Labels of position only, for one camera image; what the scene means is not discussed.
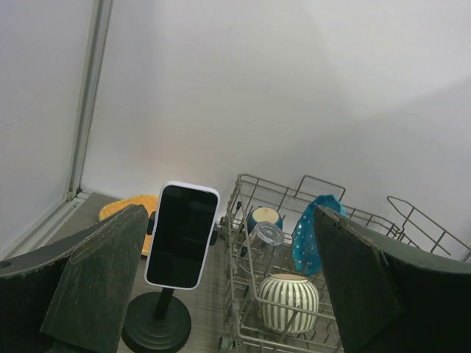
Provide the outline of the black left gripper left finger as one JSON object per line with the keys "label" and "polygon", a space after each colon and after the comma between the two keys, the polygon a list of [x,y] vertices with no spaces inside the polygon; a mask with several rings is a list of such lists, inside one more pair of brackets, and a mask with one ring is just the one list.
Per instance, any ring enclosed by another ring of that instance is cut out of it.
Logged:
{"label": "black left gripper left finger", "polygon": [[2,352],[116,352],[145,238],[132,207],[1,261]]}

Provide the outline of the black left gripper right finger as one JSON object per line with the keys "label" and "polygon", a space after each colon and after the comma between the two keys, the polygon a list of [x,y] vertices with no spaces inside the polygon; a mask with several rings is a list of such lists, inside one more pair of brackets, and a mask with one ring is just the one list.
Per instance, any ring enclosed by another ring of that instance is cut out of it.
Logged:
{"label": "black left gripper right finger", "polygon": [[469,352],[470,264],[314,212],[322,270],[345,352]]}

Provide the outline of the black round-base phone stand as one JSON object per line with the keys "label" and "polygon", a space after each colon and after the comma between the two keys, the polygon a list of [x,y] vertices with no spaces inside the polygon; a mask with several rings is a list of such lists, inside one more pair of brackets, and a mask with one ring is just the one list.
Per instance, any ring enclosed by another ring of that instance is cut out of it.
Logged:
{"label": "black round-base phone stand", "polygon": [[159,288],[129,303],[121,336],[133,352],[178,352],[191,334],[189,310],[174,297],[181,289]]}

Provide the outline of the blue dotted plate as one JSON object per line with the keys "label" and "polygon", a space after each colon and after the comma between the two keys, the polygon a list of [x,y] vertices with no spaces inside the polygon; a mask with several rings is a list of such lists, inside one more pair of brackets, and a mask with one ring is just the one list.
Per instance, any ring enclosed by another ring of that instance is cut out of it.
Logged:
{"label": "blue dotted plate", "polygon": [[292,260],[298,272],[307,276],[318,273],[322,269],[314,232],[314,211],[317,206],[330,208],[337,213],[347,215],[346,210],[333,194],[316,197],[300,216],[292,237]]}

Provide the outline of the white grey striped mug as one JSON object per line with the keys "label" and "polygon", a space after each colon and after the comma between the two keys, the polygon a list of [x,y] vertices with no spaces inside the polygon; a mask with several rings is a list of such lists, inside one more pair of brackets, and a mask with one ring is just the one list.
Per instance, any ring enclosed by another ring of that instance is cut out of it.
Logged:
{"label": "white grey striped mug", "polygon": [[263,325],[272,331],[300,334],[311,331],[319,310],[319,292],[306,277],[272,274],[260,284],[258,297]]}

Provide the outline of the clear drinking glass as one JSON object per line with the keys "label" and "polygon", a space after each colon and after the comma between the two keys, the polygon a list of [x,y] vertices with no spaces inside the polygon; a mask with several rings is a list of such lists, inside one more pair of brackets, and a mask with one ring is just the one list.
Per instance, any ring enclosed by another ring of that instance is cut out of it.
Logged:
{"label": "clear drinking glass", "polygon": [[283,242],[284,234],[280,228],[269,222],[260,222],[249,234],[249,240],[241,247],[241,257],[244,258],[251,252],[253,260],[267,263]]}

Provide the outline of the dark blue ceramic cup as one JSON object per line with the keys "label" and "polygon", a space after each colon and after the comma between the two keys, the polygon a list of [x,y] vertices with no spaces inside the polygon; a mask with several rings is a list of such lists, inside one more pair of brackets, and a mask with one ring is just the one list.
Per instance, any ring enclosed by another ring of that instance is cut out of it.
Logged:
{"label": "dark blue ceramic cup", "polygon": [[254,209],[248,216],[247,219],[247,231],[251,231],[260,222],[269,222],[275,224],[278,228],[283,228],[283,219],[279,212],[272,209],[271,207],[258,207]]}

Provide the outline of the aluminium frame post left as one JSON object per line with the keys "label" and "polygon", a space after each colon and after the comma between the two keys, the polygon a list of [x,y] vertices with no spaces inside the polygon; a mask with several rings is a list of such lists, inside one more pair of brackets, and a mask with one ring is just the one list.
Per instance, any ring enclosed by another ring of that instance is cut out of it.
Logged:
{"label": "aluminium frame post left", "polygon": [[1,3],[1,257],[43,245],[81,181],[111,1]]}

